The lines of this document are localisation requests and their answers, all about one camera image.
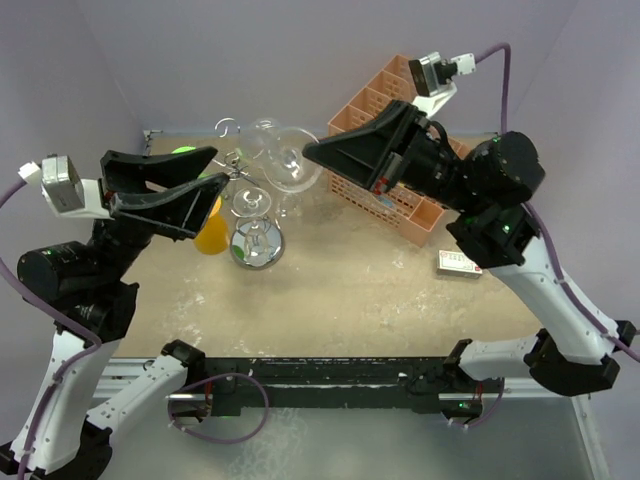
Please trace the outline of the green plastic goblet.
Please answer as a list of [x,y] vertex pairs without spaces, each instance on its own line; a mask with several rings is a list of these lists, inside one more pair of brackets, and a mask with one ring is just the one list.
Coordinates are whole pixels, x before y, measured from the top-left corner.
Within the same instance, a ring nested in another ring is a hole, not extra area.
[[171,154],[187,156],[189,164],[198,166],[198,178],[204,178],[207,175],[205,170],[209,165],[212,157],[209,147],[196,148],[195,146],[185,145],[177,147],[171,152]]

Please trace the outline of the orange plastic goblet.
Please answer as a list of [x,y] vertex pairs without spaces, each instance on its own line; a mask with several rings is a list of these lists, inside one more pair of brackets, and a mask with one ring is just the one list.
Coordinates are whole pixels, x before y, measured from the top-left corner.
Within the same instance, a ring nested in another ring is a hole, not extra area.
[[206,220],[203,228],[193,240],[195,248],[204,255],[223,253],[230,243],[228,224],[221,214],[223,200],[219,197]]

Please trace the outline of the clear wine glass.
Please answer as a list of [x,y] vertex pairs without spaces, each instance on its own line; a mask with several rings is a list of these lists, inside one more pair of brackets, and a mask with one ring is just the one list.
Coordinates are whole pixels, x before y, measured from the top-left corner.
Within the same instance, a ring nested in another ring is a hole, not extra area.
[[296,218],[303,213],[303,195],[301,193],[282,192],[276,202],[275,214],[280,218]]
[[259,187],[238,191],[232,202],[236,216],[230,253],[234,261],[250,270],[262,270],[277,262],[284,251],[280,228],[268,216],[271,196]]
[[322,168],[307,159],[303,150],[317,144],[318,138],[300,127],[284,127],[275,133],[263,164],[266,179],[284,193],[301,193],[319,179]]

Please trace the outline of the pink tinted wine glass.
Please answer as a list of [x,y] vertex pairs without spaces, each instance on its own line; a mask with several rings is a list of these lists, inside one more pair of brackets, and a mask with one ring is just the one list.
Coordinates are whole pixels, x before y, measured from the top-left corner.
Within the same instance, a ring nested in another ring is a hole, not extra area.
[[245,161],[264,160],[275,148],[280,127],[273,118],[255,120],[240,132],[236,149],[238,155]]

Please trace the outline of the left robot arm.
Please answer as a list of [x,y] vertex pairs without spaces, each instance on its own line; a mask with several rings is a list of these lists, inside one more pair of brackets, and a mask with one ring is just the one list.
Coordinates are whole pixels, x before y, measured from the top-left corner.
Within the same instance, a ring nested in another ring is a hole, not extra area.
[[133,319],[139,286],[124,275],[152,239],[195,238],[229,183],[207,174],[212,146],[165,155],[110,150],[101,174],[83,179],[70,158],[52,154],[23,165],[19,186],[35,186],[60,218],[88,219],[88,241],[22,254],[5,280],[23,300],[50,316],[55,330],[48,367],[19,435],[1,448],[1,469],[19,479],[96,479],[116,436],[149,397],[202,387],[203,354],[172,343],[149,376],[101,408],[91,403],[100,376]]

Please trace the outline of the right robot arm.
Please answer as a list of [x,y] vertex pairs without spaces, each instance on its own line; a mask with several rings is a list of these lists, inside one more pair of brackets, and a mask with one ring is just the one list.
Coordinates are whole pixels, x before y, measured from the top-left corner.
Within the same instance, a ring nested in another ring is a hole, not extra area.
[[630,351],[636,327],[604,314],[562,268],[530,206],[545,172],[526,135],[510,131],[460,156],[439,122],[394,100],[364,125],[308,143],[303,155],[372,193],[402,184],[454,211],[447,231],[461,252],[539,321],[540,330],[521,339],[460,341],[444,369],[452,389],[515,377],[566,397],[612,388],[614,355]]

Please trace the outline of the orange plastic file organizer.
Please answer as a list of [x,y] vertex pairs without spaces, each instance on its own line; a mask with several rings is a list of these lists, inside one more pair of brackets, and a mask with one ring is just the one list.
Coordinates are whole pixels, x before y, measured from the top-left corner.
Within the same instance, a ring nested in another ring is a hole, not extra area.
[[[333,116],[328,122],[328,134],[333,136],[362,126],[394,99],[413,100],[416,90],[408,61],[403,55],[394,56]],[[435,201],[409,190],[401,183],[388,193],[376,196],[330,172],[328,191],[397,231],[418,247],[427,243],[444,213],[443,207]]]

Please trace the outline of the white card box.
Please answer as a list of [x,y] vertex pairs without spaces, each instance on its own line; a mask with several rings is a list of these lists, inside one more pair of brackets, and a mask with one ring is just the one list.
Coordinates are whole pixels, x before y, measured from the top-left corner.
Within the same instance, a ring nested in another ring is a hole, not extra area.
[[436,272],[473,279],[483,275],[483,270],[462,252],[449,250],[438,251]]

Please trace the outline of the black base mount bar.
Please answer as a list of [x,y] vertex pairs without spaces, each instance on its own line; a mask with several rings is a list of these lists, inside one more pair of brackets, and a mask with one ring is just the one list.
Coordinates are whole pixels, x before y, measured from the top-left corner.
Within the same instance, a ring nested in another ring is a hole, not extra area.
[[215,416],[245,408],[403,409],[475,420],[481,387],[440,357],[213,358],[203,373],[220,375],[211,389]]

